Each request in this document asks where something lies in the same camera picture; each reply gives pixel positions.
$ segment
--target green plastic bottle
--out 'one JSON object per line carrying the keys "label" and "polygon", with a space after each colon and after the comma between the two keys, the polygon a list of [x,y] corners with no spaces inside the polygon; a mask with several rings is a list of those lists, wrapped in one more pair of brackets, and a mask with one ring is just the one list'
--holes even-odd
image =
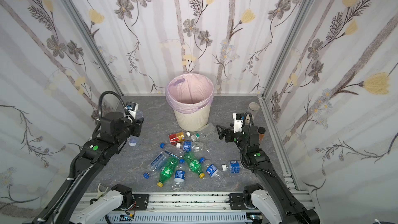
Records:
{"label": "green plastic bottle", "polygon": [[188,166],[191,171],[198,174],[200,178],[205,177],[200,162],[196,159],[192,152],[186,152],[184,155],[184,159],[188,162]]}
{"label": "green plastic bottle", "polygon": [[163,183],[166,182],[172,176],[177,164],[178,164],[177,158],[169,157],[167,162],[164,164],[163,169],[160,171],[160,178],[157,183],[157,186],[163,187]]}

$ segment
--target wire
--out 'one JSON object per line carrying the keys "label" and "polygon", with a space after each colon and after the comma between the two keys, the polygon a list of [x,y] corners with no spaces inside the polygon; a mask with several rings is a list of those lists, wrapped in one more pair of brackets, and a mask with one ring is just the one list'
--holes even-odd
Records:
{"label": "wire", "polygon": [[98,116],[99,116],[99,118],[102,117],[102,98],[103,98],[105,95],[107,95],[107,94],[113,94],[114,96],[116,96],[116,97],[119,99],[120,103],[122,104],[122,107],[123,107],[124,112],[125,112],[127,115],[130,115],[129,111],[127,111],[127,109],[126,109],[126,104],[123,102],[122,97],[120,97],[117,93],[115,93],[115,92],[113,92],[113,91],[105,91],[105,92],[103,92],[103,93],[100,95],[100,97],[99,97],[99,99],[98,99]]}

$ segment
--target metal bracket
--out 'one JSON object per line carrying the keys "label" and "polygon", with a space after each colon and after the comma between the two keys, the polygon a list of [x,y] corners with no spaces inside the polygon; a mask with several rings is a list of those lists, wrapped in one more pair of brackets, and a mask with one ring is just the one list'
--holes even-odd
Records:
{"label": "metal bracket", "polygon": [[229,203],[231,210],[249,209],[245,205],[245,199],[243,198],[243,194],[236,194],[236,193],[229,194],[229,201],[227,201],[226,203]]}

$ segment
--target blue bottle label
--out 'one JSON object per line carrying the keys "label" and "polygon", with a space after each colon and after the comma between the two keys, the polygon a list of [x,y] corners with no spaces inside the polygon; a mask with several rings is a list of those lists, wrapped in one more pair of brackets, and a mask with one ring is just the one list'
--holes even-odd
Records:
{"label": "blue bottle label", "polygon": [[190,152],[192,148],[192,142],[191,141],[184,141],[182,145],[182,150],[185,152]]}
{"label": "blue bottle label", "polygon": [[230,161],[231,165],[231,173],[239,173],[240,167],[239,167],[239,162],[234,160]]}
{"label": "blue bottle label", "polygon": [[212,176],[213,173],[216,172],[216,170],[218,170],[217,167],[214,166],[214,164],[211,164],[211,165],[207,168],[206,172],[207,172],[207,174],[208,174],[209,176]]}
{"label": "blue bottle label", "polygon": [[181,179],[185,180],[185,171],[176,170],[176,175],[174,176],[174,178],[181,178]]}

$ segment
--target cable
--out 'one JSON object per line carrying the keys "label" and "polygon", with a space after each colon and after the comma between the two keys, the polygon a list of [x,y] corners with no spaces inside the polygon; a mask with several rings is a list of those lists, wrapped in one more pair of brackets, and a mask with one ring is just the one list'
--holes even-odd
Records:
{"label": "cable", "polygon": [[102,98],[107,95],[107,94],[113,94],[114,96],[116,96],[120,103],[122,104],[123,110],[127,115],[130,115],[129,111],[127,111],[126,109],[126,104],[123,102],[122,97],[120,97],[117,93],[113,92],[113,91],[105,91],[103,92],[99,99],[98,99],[98,117],[101,118],[102,117]]}
{"label": "cable", "polygon": [[[90,200],[90,205],[93,204],[94,202],[96,202],[97,200],[98,200],[97,198],[92,198]],[[112,224],[107,214],[105,215],[105,220],[106,220],[107,224]]]}

